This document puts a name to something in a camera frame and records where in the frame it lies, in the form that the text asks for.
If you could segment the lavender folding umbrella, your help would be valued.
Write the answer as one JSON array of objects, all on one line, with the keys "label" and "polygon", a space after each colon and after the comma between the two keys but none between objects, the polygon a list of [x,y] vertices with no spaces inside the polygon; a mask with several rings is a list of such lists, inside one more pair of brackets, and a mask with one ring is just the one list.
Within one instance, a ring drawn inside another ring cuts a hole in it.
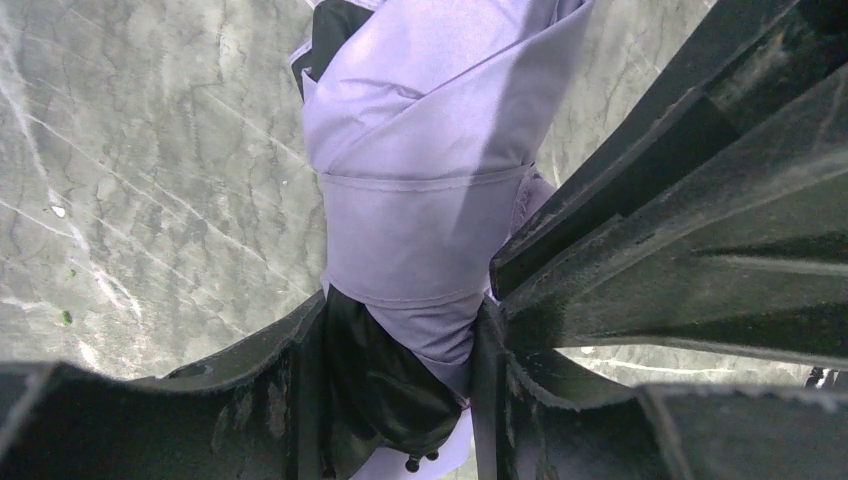
[{"label": "lavender folding umbrella", "polygon": [[590,1],[320,1],[292,56],[326,219],[323,476],[435,477],[470,406],[489,265],[552,196],[535,166]]}]

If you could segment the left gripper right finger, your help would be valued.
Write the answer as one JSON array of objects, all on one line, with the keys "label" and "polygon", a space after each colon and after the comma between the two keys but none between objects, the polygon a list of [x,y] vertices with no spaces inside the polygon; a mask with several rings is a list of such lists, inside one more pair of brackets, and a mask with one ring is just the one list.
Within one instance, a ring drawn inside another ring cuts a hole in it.
[{"label": "left gripper right finger", "polygon": [[482,479],[843,479],[847,376],[802,387],[628,387],[562,354],[504,343],[498,307],[475,324],[472,416]]}]

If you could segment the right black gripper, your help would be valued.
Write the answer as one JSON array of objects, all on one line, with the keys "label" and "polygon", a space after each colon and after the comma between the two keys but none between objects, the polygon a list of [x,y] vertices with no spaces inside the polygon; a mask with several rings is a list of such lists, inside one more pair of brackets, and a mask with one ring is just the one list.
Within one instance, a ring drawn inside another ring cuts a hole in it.
[{"label": "right black gripper", "polygon": [[847,5],[719,1],[494,259],[512,350],[847,364]]}]

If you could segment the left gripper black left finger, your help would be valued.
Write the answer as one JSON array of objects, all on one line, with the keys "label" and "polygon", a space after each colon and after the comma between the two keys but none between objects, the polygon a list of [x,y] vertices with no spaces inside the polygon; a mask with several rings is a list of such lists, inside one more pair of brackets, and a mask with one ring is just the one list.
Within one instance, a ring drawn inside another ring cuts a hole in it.
[{"label": "left gripper black left finger", "polygon": [[1,366],[5,479],[317,479],[323,297],[162,377]]}]

